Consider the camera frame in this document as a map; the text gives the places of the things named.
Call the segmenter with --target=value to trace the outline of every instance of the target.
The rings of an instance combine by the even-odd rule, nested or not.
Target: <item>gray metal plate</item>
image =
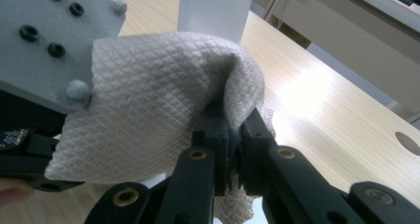
[[[78,3],[84,14],[75,17],[69,6]],[[66,88],[75,79],[92,89],[92,43],[116,37],[125,14],[113,10],[112,0],[0,0],[0,90],[51,110],[68,114],[84,107],[89,97],[74,100]],[[27,42],[19,35],[24,25],[39,31]],[[50,43],[65,47],[63,57],[48,52]]]

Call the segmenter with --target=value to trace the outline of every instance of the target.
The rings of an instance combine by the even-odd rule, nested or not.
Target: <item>wooden table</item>
[[[179,0],[126,1],[121,36],[176,30]],[[420,157],[395,137],[402,132],[420,144],[419,131],[253,13],[242,45],[262,68],[278,141],[300,150],[338,188],[371,180],[420,207]],[[0,223],[83,223],[104,190],[37,191],[0,209]]]

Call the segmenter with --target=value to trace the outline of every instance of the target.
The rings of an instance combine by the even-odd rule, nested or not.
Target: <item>metal plate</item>
[[[84,13],[77,17],[70,5]],[[68,114],[84,107],[89,96],[75,100],[66,95],[73,80],[92,89],[92,43],[116,37],[125,21],[125,10],[114,11],[112,0],[0,0],[0,90]],[[20,29],[30,25],[39,38],[28,42]],[[65,47],[65,55],[49,54],[51,43]]]

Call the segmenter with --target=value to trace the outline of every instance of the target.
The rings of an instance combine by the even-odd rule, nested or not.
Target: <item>brass insert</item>
[[[206,156],[207,156],[207,154],[205,152],[198,151],[198,150],[197,151],[192,151],[189,154],[189,157],[193,160],[202,160],[202,159],[206,158]]]
[[[296,154],[294,154],[294,152],[292,152],[291,150],[287,149],[287,148],[282,148],[279,149],[277,151],[277,154],[285,159],[293,159],[294,157],[296,157]]]
[[[370,198],[370,200],[382,205],[392,205],[395,202],[391,195],[376,188],[365,189],[365,195]]]
[[[116,206],[125,207],[139,199],[139,192],[132,187],[127,187],[114,194],[113,202]]]

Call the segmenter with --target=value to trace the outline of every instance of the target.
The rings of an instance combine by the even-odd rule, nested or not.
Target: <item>white paper towel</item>
[[[67,116],[47,178],[119,183],[172,170],[211,101],[223,97],[235,131],[263,102],[260,68],[239,46],[212,36],[98,40],[92,60],[92,99]],[[251,217],[244,196],[231,194],[234,201],[221,201],[215,213],[226,203],[230,214],[220,219],[244,222]]]

